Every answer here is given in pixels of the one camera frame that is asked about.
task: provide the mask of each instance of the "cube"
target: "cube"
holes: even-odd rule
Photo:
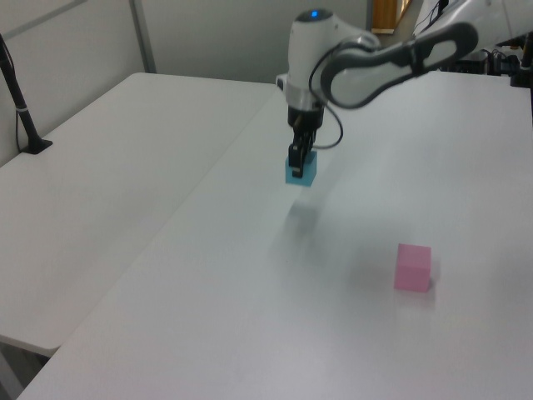
[[[298,178],[292,176],[292,168],[289,167],[289,158],[287,158],[285,161],[285,183],[310,188],[316,176],[317,159],[316,152],[309,152],[303,163],[303,177]]]
[[[399,244],[394,288],[427,292],[430,288],[431,247]]]

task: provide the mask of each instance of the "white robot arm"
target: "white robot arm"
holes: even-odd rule
[[[451,0],[428,29],[388,48],[332,12],[302,13],[291,28],[286,82],[278,83],[294,129],[292,176],[303,175],[328,101],[341,108],[363,107],[393,85],[531,30],[533,0]]]

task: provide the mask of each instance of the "white table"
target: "white table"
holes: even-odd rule
[[[132,75],[0,168],[0,341],[52,355],[275,90]]]
[[[529,101],[495,77],[394,87],[341,113],[305,189],[273,93],[20,398],[529,398]],[[432,246],[428,293],[392,288],[398,243]]]

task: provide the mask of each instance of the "wall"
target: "wall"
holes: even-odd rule
[[[367,0],[138,0],[158,73],[273,83],[291,23],[320,6],[367,26]]]
[[[431,14],[431,10],[435,8],[438,2],[439,0],[424,0],[424,2],[422,3],[420,14],[418,15],[418,19],[416,20],[416,25],[415,25],[416,29],[413,33],[415,34],[420,33],[420,31],[424,29],[430,23],[429,16]]]
[[[87,0],[0,0],[0,27],[4,38],[15,36],[14,31],[35,26],[35,22],[60,13],[70,6]]]
[[[410,4],[411,0],[398,0],[396,8],[396,23],[400,21],[401,17],[403,16],[403,13],[407,10]]]
[[[143,71],[124,0],[83,2],[6,43],[41,136],[128,75]],[[0,77],[0,165],[17,154],[14,132],[15,108]],[[25,139],[22,127],[19,132]]]

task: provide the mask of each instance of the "wooden cabinet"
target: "wooden cabinet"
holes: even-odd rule
[[[372,31],[394,33],[411,0],[374,0]]]

